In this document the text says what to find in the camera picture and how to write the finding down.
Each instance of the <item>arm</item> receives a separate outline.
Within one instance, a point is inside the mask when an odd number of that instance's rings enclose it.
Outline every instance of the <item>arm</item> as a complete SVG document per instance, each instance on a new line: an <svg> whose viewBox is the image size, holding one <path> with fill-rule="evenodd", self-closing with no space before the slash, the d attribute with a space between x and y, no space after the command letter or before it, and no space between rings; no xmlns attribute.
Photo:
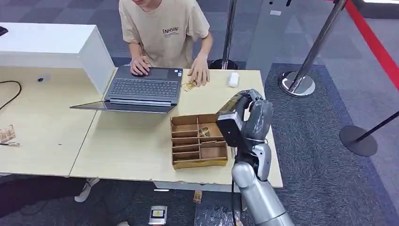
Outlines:
<svg viewBox="0 0 399 226"><path fill-rule="evenodd" d="M212 37L211 31L209 31L208 35L202 39L201 51L198 53L197 58L204 57L207 59L208 54L211 51L212 44L213 44L213 37Z"/></svg>
<svg viewBox="0 0 399 226"><path fill-rule="evenodd" d="M208 54L211 51L213 44L213 37L211 32L208 32L208 35L202 39L201 42L201 50L198 53L197 57L192 63L191 69L188 73L191 76L191 81L196 81L197 86L203 85L207 82L210 82L209 69L208 69Z"/></svg>
<svg viewBox="0 0 399 226"><path fill-rule="evenodd" d="M147 56L143 56L143 49L138 43L129 43L130 54L132 55L132 62L130 63L130 70L134 75L148 75L151 67Z"/></svg>
<svg viewBox="0 0 399 226"><path fill-rule="evenodd" d="M192 63L189 76L191 81L196 81L197 86L205 85L210 81L208 69L208 54L211 51L213 38L209 31L209 23L205 18L197 1L193 0L190 18L187 26L187 35L191 36L194 41L201 38L201 51L198 53L194 62Z"/></svg>
<svg viewBox="0 0 399 226"><path fill-rule="evenodd" d="M143 55L143 49L140 45L141 39L140 34L136 28L136 25L130 15L125 11L124 1L119 1L119 14L122 25L123 40L128 43L129 51L132 55L132 61L130 63L130 71L133 75L148 75L149 61L146 56Z"/></svg>

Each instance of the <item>small card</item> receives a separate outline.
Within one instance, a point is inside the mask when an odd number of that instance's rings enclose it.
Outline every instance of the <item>small card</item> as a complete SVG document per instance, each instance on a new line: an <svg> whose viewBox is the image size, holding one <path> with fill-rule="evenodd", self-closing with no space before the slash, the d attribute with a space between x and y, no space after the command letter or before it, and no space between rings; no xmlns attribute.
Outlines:
<svg viewBox="0 0 399 226"><path fill-rule="evenodd" d="M211 136L211 131L209 130L208 127L204 127L199 130L199 136L200 137L210 137Z"/></svg>
<svg viewBox="0 0 399 226"><path fill-rule="evenodd" d="M192 201L194 203L200 204L201 199L202 199L202 191L195 191L194 198L192 199Z"/></svg>
<svg viewBox="0 0 399 226"><path fill-rule="evenodd" d="M193 89L194 87L196 87L196 86L197 86L196 81L187 82L187 83L185 83L185 84L182 85L182 87L183 87L183 89L184 89L185 91L190 91L190 90L192 90L192 89Z"/></svg>
<svg viewBox="0 0 399 226"><path fill-rule="evenodd" d="M0 143L5 143L14 138L16 138L16 135L13 125L9 125L6 128L0 129Z"/></svg>

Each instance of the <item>leg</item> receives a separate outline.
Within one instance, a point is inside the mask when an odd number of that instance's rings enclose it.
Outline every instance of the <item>leg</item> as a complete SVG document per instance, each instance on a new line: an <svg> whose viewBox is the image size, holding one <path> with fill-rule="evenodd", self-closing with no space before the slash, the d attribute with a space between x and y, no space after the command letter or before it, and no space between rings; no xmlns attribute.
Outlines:
<svg viewBox="0 0 399 226"><path fill-rule="evenodd" d="M116 225L116 226L129 226L129 223L127 222L127 221L123 221L123 222L120 222L118 225Z"/></svg>
<svg viewBox="0 0 399 226"><path fill-rule="evenodd" d="M83 190L78 196L75 196L75 201L84 202L90 194L91 188L100 181L99 178L87 178Z"/></svg>

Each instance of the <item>light wood tabletop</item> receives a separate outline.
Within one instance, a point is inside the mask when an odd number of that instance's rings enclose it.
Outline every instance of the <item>light wood tabletop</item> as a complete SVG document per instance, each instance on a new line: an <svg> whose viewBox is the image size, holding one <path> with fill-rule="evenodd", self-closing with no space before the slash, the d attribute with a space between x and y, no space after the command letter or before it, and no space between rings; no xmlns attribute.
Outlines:
<svg viewBox="0 0 399 226"><path fill-rule="evenodd" d="M0 128L14 125L11 141L22 146L0 145L0 172L68 176L95 115L69 107L101 95L83 69L0 67L0 81L8 80L23 89L0 111ZM18 89L15 83L0 84L0 106Z"/></svg>
<svg viewBox="0 0 399 226"><path fill-rule="evenodd" d="M169 114L97 111L70 176L230 185L230 152L224 167L173 169L169 118L216 113L234 94L245 89L256 89L264 95L259 71L238 71L237 88L227 86L231 72L211 70L211 82L188 92L182 90L178 106ZM189 79L187 73L184 70L182 84ZM76 109L73 114L81 112L95 111ZM274 187L282 187L271 129L266 138L272 150L269 181Z"/></svg>

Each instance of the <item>cardboard box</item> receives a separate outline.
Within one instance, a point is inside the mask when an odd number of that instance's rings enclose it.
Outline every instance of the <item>cardboard box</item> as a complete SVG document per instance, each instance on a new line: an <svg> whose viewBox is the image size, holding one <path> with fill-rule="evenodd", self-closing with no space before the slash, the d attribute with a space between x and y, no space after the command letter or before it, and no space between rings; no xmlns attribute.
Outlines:
<svg viewBox="0 0 399 226"><path fill-rule="evenodd" d="M225 166L227 144L216 125L217 116L200 114L170 119L173 168Z"/></svg>

